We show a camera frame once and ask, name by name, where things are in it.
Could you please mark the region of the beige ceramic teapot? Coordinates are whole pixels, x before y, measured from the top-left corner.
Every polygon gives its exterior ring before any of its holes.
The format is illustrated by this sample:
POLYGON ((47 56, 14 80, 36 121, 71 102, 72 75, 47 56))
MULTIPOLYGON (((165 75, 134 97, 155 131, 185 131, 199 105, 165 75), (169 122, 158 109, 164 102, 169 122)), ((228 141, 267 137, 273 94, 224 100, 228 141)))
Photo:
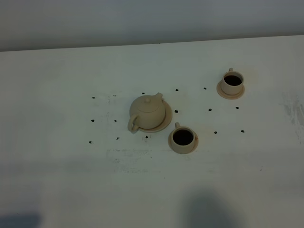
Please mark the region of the beige ceramic teapot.
POLYGON ((163 94, 143 95, 136 98, 129 110, 130 119, 128 130, 132 133, 139 128, 154 129, 158 127, 165 118, 165 106, 162 99, 163 94))

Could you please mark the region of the beige teapot saucer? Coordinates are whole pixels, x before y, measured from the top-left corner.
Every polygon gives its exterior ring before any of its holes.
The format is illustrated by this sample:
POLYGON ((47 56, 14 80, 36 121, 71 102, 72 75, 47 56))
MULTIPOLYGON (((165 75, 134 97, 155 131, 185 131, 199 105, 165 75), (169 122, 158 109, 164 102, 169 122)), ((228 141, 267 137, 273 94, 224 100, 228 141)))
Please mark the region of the beige teapot saucer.
POLYGON ((172 109, 170 105, 162 99, 159 107, 150 113, 140 114, 136 118, 136 125, 139 131, 155 133, 164 130, 172 120, 172 109))

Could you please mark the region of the near beige cup saucer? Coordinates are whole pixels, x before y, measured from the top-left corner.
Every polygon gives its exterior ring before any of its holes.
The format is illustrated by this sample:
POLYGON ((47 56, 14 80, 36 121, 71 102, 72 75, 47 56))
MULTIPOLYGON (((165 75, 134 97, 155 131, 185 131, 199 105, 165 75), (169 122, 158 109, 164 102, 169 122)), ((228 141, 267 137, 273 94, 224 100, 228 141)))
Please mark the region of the near beige cup saucer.
POLYGON ((188 154, 196 150, 198 144, 199 144, 199 139, 196 133, 192 134, 193 140, 190 144, 188 145, 178 145, 174 140, 173 140, 173 132, 170 133, 168 137, 168 145, 170 149, 178 154, 188 154))

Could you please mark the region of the beige cup saucer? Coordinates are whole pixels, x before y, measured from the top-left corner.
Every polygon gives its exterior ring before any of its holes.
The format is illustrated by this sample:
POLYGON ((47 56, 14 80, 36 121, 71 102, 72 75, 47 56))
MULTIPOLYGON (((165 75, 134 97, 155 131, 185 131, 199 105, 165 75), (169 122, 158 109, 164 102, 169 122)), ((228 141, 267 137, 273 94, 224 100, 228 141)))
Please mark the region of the beige cup saucer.
POLYGON ((192 134, 193 140, 190 144, 188 145, 178 145, 174 140, 173 140, 173 132, 170 133, 168 137, 168 145, 170 149, 178 154, 188 154, 196 150, 198 144, 199 144, 199 139, 196 133, 192 134))
POLYGON ((229 100, 234 100, 234 99, 239 99, 245 92, 245 87, 242 86, 240 92, 238 94, 235 95, 229 95, 223 92, 223 90, 221 89, 221 81, 217 84, 217 93, 225 98, 225 99, 229 99, 229 100))

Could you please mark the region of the near beige teacup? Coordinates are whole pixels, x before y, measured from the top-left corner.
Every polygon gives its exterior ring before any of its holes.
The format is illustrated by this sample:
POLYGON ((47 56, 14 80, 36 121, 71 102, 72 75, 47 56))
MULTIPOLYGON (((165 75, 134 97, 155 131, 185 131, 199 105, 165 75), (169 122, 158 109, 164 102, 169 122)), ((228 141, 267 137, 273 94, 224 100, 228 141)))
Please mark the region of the near beige teacup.
POLYGON ((173 140, 178 145, 188 145, 192 142, 194 132, 185 126, 181 126, 179 122, 175 123, 175 129, 173 132, 173 140))

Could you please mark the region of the beige teacup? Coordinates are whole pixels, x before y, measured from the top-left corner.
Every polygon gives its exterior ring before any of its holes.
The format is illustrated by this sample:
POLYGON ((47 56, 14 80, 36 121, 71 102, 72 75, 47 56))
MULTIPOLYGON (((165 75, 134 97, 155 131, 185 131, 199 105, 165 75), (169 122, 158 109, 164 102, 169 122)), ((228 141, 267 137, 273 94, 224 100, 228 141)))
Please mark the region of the beige teacup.
POLYGON ((178 145, 188 145, 192 142, 194 132, 185 126, 181 126, 179 122, 175 123, 175 129, 173 132, 173 140, 178 145))
POLYGON ((244 78, 243 75, 233 68, 223 76, 221 82, 221 90, 227 95, 237 95, 243 88, 244 78))

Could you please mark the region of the far beige cup saucer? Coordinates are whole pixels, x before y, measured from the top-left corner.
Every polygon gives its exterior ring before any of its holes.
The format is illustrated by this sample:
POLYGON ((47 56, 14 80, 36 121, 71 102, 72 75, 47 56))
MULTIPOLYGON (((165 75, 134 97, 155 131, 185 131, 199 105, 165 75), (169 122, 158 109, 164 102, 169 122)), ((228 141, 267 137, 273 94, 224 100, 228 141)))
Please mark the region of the far beige cup saucer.
POLYGON ((234 100, 234 99, 239 99, 245 92, 245 87, 242 86, 240 92, 238 94, 235 95, 229 95, 223 92, 223 90, 221 89, 221 81, 217 84, 217 93, 225 98, 225 99, 229 99, 229 100, 234 100))

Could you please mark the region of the far beige teacup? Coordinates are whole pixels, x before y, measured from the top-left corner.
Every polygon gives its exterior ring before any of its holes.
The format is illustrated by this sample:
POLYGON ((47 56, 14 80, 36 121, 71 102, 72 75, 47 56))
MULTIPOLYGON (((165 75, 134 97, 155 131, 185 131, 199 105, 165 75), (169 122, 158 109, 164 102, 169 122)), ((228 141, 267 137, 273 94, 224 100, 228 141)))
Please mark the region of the far beige teacup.
POLYGON ((237 95, 243 88, 244 78, 243 75, 233 68, 223 76, 221 82, 221 90, 227 95, 237 95))

